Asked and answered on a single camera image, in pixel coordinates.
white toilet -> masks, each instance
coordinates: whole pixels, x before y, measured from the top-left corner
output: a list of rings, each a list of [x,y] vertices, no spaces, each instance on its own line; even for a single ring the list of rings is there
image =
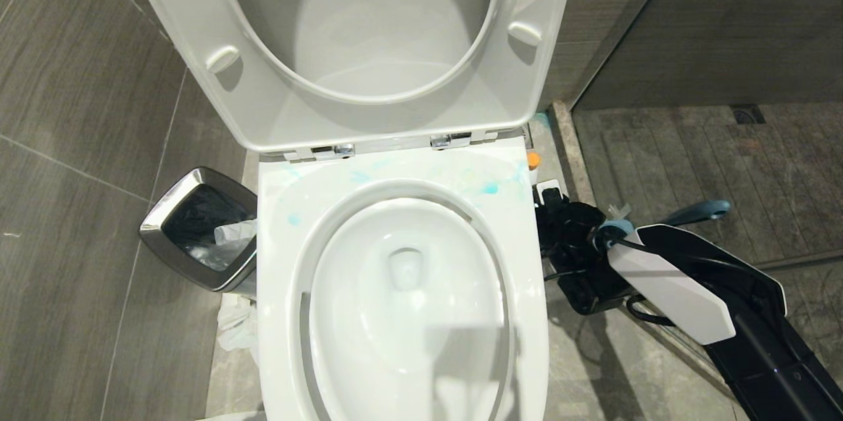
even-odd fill
[[[524,139],[566,0],[150,0],[258,193],[270,421],[542,419]]]

trash can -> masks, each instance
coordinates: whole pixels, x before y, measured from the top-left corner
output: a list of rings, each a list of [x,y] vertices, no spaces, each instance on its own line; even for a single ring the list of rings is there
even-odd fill
[[[256,297],[257,196],[226,175],[193,169],[141,224],[141,240],[167,266],[214,292]]]

toilet lid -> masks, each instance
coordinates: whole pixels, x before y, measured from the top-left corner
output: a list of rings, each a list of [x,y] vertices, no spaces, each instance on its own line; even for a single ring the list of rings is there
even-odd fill
[[[503,290],[490,250],[443,205],[364,208],[325,247],[310,344],[329,418],[490,419],[508,375]]]
[[[520,126],[565,2],[150,0],[235,138],[304,155]]]

blue plastic part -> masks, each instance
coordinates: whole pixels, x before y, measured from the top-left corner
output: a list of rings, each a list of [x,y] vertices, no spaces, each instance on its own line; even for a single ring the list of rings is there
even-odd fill
[[[705,201],[695,203],[694,205],[675,211],[659,223],[678,227],[689,223],[717,220],[724,217],[731,208],[732,204],[729,201]]]

